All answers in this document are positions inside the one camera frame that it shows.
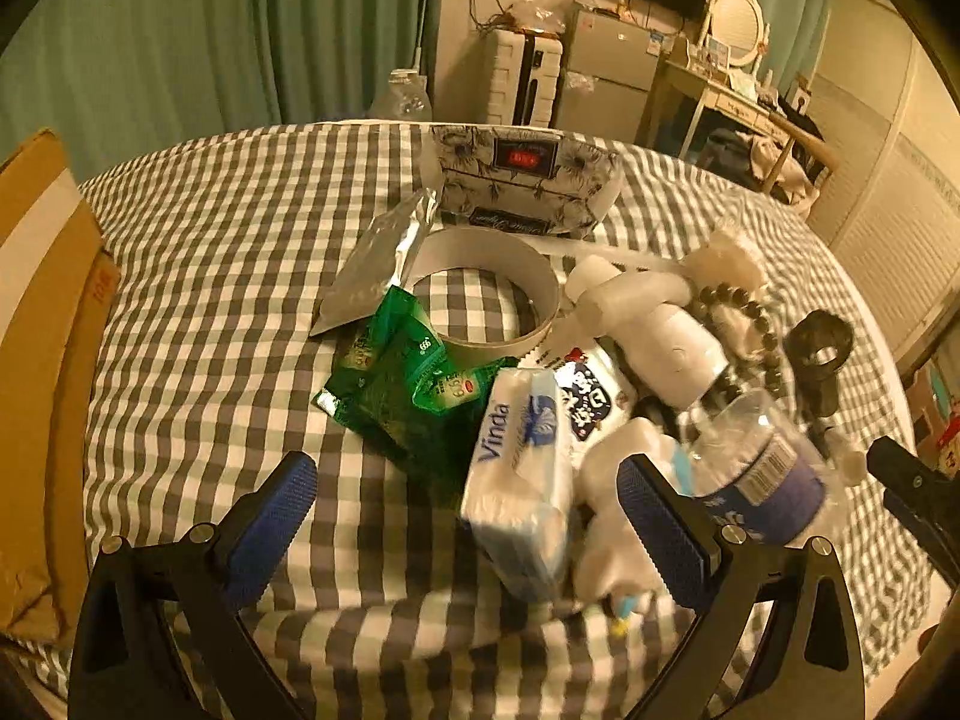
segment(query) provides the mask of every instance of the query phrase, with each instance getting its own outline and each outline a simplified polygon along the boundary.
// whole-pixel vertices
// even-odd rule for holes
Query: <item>tape roll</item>
[[[491,271],[509,279],[530,299],[538,325],[520,338],[493,343],[438,334],[455,364],[476,367],[500,357],[523,357],[544,339],[560,309],[560,284],[544,255],[498,230],[448,227],[427,236],[416,257],[409,288],[427,276],[457,268]]]

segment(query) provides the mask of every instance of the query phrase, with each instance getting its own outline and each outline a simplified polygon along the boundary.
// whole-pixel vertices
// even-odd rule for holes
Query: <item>blue gripper pad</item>
[[[623,461],[616,474],[616,496],[623,512],[673,600],[698,613],[706,610],[713,597],[709,557],[683,526],[678,512],[666,504],[651,480],[632,462],[634,457]],[[662,477],[659,481],[669,487]]]
[[[317,497],[317,466],[309,455],[289,452],[252,495],[261,498],[258,511],[227,561],[224,598],[234,611],[255,604],[267,589]]]

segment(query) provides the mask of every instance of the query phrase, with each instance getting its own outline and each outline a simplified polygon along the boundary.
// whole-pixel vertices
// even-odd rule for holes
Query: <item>silver bolt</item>
[[[114,552],[119,552],[120,547],[122,547],[126,541],[123,540],[123,536],[107,536],[103,541],[100,542],[100,551],[104,555],[112,555]]]
[[[213,526],[209,522],[202,522],[190,529],[190,541],[195,544],[205,544],[213,538],[213,533],[216,533]]]
[[[739,525],[724,525],[720,529],[720,535],[723,536],[724,541],[729,541],[731,544],[742,544],[747,541],[747,533]]]
[[[813,551],[818,555],[823,555],[827,557],[833,551],[833,545],[827,541],[823,536],[816,536],[813,539]]]

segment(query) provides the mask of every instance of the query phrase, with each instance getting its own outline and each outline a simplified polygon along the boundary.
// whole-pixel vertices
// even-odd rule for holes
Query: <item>bed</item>
[[[308,716],[621,717],[666,663],[691,613],[649,595],[626,635],[598,605],[530,607],[502,589],[456,515],[309,403],[338,338],[307,333],[373,217],[419,186],[424,131],[408,124],[271,127],[183,143],[83,185],[123,272],[90,404],[86,528],[172,541],[217,521],[285,450],[319,463],[318,498],[244,619]],[[679,258],[729,213],[754,238],[784,332],[814,308],[851,322],[836,423],[866,445],[909,445],[892,361],[842,269],[802,221],[759,194],[636,146],[623,196],[589,236]],[[558,275],[573,261],[553,257]],[[515,331],[509,284],[451,271],[416,290],[472,338]],[[867,680],[925,614],[929,566],[868,480],[838,539]],[[736,693],[762,631],[744,632],[714,709]],[[205,707],[223,708],[176,640]],[[66,694],[68,654],[37,677]]]

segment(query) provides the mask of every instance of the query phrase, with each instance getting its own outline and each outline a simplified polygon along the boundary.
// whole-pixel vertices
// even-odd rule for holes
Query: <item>green packet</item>
[[[456,370],[414,295],[391,287],[313,399],[437,503],[457,505],[493,379],[518,360]]]

